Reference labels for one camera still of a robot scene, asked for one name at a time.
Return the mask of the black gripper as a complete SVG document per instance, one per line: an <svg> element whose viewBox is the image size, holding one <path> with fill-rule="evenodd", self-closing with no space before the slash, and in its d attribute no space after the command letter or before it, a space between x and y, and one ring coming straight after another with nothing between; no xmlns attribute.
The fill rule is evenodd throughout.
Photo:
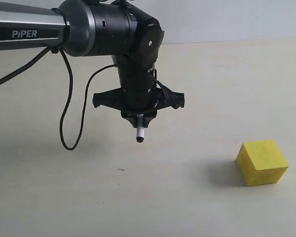
<svg viewBox="0 0 296 237"><path fill-rule="evenodd" d="M146 91L131 92L117 88L106 92L93 94L95 108L106 106L121 111L121 117L131 123L133 128L138 126L138 115L144 114L143 126L156 118L157 111L172 107L174 109L185 106L185 95L173 92L165 86L154 85Z"/></svg>

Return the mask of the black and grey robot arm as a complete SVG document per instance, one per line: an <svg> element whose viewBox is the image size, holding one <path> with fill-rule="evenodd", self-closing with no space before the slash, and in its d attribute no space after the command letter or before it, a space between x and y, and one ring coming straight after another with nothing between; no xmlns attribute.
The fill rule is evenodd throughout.
<svg viewBox="0 0 296 237"><path fill-rule="evenodd" d="M120 88L95 93L93 105L119 110L133 126L138 115L148 126L158 110L185 104L182 93L156 78L163 38L158 20L125 0L66 0L53 9L0 2L0 50L45 47L73 57L110 55Z"/></svg>

